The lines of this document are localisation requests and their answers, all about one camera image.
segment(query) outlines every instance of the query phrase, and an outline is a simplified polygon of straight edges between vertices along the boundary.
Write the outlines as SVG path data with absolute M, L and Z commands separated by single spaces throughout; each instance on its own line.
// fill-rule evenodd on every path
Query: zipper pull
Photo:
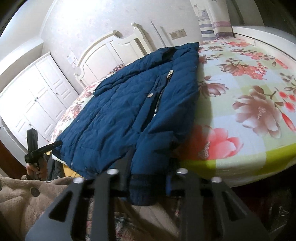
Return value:
M 169 72 L 168 75 L 167 75 L 167 79 L 168 79 L 168 80 L 171 79 L 171 77 L 173 76 L 173 73 L 174 73 L 174 71 L 173 71 L 173 70 L 170 70 L 170 72 Z

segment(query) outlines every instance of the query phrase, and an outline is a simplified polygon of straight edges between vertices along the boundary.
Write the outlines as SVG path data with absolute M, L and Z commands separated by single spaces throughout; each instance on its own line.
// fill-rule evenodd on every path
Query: white headboard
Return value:
M 128 65 L 153 52 L 143 31 L 132 23 L 133 34 L 121 39 L 116 30 L 109 32 L 91 44 L 79 59 L 81 74 L 74 74 L 83 88 L 106 76 L 119 64 Z

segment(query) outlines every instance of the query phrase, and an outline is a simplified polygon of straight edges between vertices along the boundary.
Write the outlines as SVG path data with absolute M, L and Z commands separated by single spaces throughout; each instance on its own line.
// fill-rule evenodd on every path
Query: floral bedsheet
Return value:
M 296 161 L 296 79 L 280 60 L 244 41 L 199 48 L 195 124 L 177 149 L 182 165 L 230 186 L 253 182 Z

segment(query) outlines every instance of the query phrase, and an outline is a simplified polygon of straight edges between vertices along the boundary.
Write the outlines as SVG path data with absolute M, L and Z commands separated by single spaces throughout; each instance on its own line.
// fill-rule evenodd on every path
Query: hand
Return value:
M 46 181 L 47 179 L 47 161 L 45 158 L 40 158 L 38 160 L 39 162 L 39 166 L 40 166 L 40 171 L 38 171 L 37 167 L 35 167 L 34 165 L 26 165 L 26 169 L 27 169 L 27 174 L 34 179 L 34 173 L 36 173 L 38 175 L 38 177 L 43 180 Z

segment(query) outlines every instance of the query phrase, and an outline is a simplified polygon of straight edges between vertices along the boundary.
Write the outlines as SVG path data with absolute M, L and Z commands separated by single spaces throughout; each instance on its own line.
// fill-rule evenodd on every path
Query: coat button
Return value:
M 33 197 L 38 197 L 39 194 L 40 194 L 39 190 L 37 188 L 35 188 L 35 187 L 32 187 L 30 189 L 30 192 L 31 192 L 31 194 L 32 194 Z

